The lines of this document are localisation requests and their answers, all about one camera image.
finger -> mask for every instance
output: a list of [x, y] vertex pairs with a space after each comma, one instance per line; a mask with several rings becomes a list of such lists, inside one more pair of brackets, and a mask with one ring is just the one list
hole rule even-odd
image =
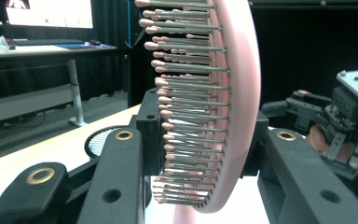
[[310, 134], [307, 136], [310, 144], [318, 151], [325, 153], [329, 149], [329, 145], [326, 143], [324, 137], [324, 130], [319, 125], [313, 125], [310, 127]]

pink hairbrush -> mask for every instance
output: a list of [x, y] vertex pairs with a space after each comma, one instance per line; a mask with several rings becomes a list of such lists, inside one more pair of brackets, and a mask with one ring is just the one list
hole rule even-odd
[[260, 98], [255, 28], [247, 1], [135, 0], [141, 26], [154, 36], [156, 78], [166, 149], [155, 198], [214, 213], [226, 203], [245, 163]]

keyboard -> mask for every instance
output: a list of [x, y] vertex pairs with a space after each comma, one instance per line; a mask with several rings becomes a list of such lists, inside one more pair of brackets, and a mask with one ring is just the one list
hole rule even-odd
[[15, 46], [46, 46], [46, 45], [67, 45], [84, 44], [85, 41], [76, 39], [30, 39], [30, 40], [11, 40], [8, 44]]

table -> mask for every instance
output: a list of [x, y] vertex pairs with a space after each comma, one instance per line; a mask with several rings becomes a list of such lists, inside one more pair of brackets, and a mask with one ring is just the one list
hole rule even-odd
[[117, 51], [116, 47], [79, 46], [73, 45], [61, 48], [58, 46], [31, 46], [16, 47], [5, 53], [0, 53], [0, 65], [8, 63], [26, 62], [57, 62], [64, 60], [69, 69], [70, 84], [50, 88], [42, 91], [27, 92], [24, 94], [0, 98], [0, 120], [34, 112], [73, 101], [75, 117], [70, 119], [76, 126], [83, 126], [83, 110], [80, 98], [79, 83], [77, 81], [76, 58], [99, 56]]
[[[0, 158], [0, 195], [19, 173], [32, 165], [56, 161], [71, 171], [89, 161], [84, 151], [86, 139], [103, 128], [128, 125], [139, 108], [139, 105], [131, 107]], [[214, 214], [196, 214], [198, 223], [269, 223], [256, 181], [255, 176], [239, 179], [226, 206]], [[172, 223], [173, 211], [174, 205], [152, 200], [145, 211], [145, 223]]]

hairbrush bristle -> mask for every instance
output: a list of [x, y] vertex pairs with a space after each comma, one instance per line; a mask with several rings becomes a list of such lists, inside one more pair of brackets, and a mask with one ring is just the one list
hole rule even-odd
[[135, 4], [167, 8], [146, 10], [148, 19], [139, 21], [148, 34], [169, 34], [145, 43], [146, 49], [158, 50], [152, 66], [168, 73], [155, 80], [167, 154], [155, 198], [215, 212], [241, 174], [258, 110], [260, 74], [250, 10], [241, 0]]

